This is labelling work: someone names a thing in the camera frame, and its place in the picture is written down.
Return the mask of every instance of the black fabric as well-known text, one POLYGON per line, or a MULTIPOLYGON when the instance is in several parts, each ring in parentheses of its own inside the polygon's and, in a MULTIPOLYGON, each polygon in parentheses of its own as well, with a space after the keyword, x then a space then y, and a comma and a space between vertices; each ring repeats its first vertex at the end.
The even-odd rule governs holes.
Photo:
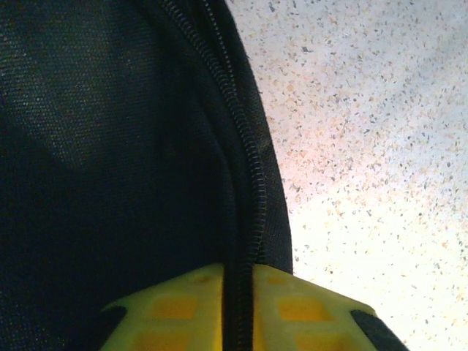
POLYGON ((377 351, 409 351, 379 317, 358 310, 350 314, 377 351))
POLYGON ((96 319, 81 331, 79 337, 69 342, 64 351, 99 351, 127 314, 127 309, 116 306, 100 312, 96 319))
MULTIPOLYGON (((179 4, 196 27, 194 2, 179 4)), ((212 3, 267 181, 266 262, 292 272, 257 87, 226 5, 212 3)), ((0 3, 0 350, 60 350, 107 303, 229 263, 248 235, 230 111, 156 14, 130 0, 0 3)))

